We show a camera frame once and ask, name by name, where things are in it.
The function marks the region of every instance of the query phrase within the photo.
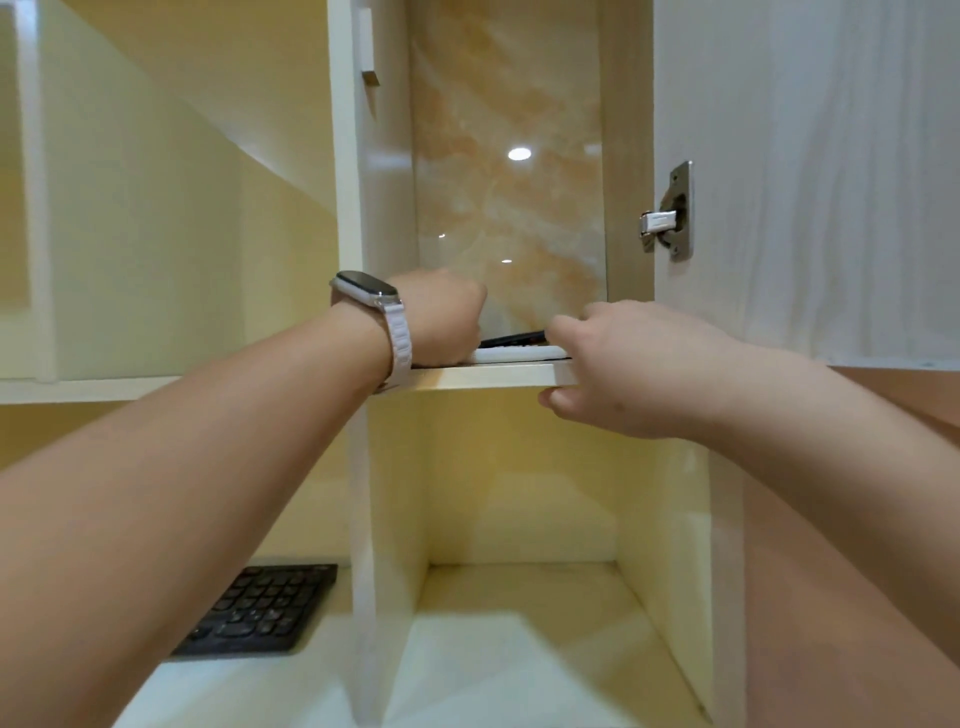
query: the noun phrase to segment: smartwatch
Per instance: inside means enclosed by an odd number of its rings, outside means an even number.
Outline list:
[[[394,368],[376,391],[384,392],[405,384],[413,366],[414,348],[399,292],[390,283],[360,271],[341,271],[330,282],[330,287],[349,299],[377,309],[387,320],[390,344],[394,349]]]

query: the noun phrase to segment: watch face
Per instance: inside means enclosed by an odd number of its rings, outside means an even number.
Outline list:
[[[362,291],[374,296],[398,296],[399,292],[390,284],[360,271],[341,271],[337,278],[355,285]]]

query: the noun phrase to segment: keyboard key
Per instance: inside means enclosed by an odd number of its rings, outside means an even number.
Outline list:
[[[276,632],[275,634],[278,637],[283,637],[284,635],[289,635],[294,631],[294,627],[297,626],[297,622],[294,619],[281,619],[276,623]]]
[[[225,624],[217,630],[218,637],[247,637],[253,634],[254,625],[241,622],[240,624]]]

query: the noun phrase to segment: forearm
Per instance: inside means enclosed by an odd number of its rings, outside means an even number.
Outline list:
[[[0,722],[109,724],[389,367],[338,304],[0,474]]]
[[[807,517],[960,664],[960,449],[826,367],[752,352],[705,444]]]

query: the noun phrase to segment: keyboard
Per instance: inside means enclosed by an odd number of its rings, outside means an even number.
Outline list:
[[[171,657],[290,652],[336,580],[332,564],[247,567]]]

